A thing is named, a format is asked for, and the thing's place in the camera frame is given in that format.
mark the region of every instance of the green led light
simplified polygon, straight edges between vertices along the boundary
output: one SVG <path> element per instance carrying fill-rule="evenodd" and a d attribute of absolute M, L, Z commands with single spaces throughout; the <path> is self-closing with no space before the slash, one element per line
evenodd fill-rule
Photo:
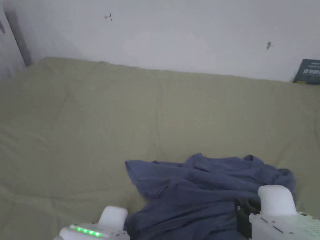
<path fill-rule="evenodd" d="M 96 237 L 101 237 L 102 234 L 101 233 L 97 233 L 88 229 L 84 229 L 84 228 L 76 228 L 78 232 L 83 232 L 85 234 L 90 234 L 90 235 L 94 235 Z"/>

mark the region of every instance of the book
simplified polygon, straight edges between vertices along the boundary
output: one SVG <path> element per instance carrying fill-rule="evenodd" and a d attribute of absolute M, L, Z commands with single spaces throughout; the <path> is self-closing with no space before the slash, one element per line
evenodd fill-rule
<path fill-rule="evenodd" d="M 293 82 L 320 85 L 320 60 L 303 59 Z"/>

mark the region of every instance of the blue cloth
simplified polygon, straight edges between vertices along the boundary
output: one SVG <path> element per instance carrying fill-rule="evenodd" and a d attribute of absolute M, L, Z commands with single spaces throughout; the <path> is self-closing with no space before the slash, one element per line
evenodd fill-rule
<path fill-rule="evenodd" d="M 130 160 L 126 167 L 149 199 L 125 222 L 132 240 L 243 239 L 236 231 L 234 201 L 258 198 L 262 185 L 283 185 L 291 192 L 295 187 L 290 170 L 250 155 L 213 159 L 196 154 L 184 164 Z"/>

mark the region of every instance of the mattress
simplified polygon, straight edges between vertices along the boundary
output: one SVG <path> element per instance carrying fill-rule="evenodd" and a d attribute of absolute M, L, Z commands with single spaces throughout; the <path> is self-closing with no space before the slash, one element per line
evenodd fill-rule
<path fill-rule="evenodd" d="M 129 159 L 255 155 L 320 217 L 320 88 L 45 58 L 0 86 L 0 239 L 53 239 L 107 205 L 141 209 Z"/>

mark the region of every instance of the red mark on wall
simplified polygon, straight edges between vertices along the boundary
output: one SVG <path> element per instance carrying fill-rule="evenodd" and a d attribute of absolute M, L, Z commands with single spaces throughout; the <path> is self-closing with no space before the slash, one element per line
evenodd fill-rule
<path fill-rule="evenodd" d="M 111 21 L 112 21 L 111 13 L 110 13 L 109 16 L 106 15 L 106 16 L 104 17 L 104 19 L 107 19 L 107 20 L 108 20 L 108 19 L 111 19 Z"/>

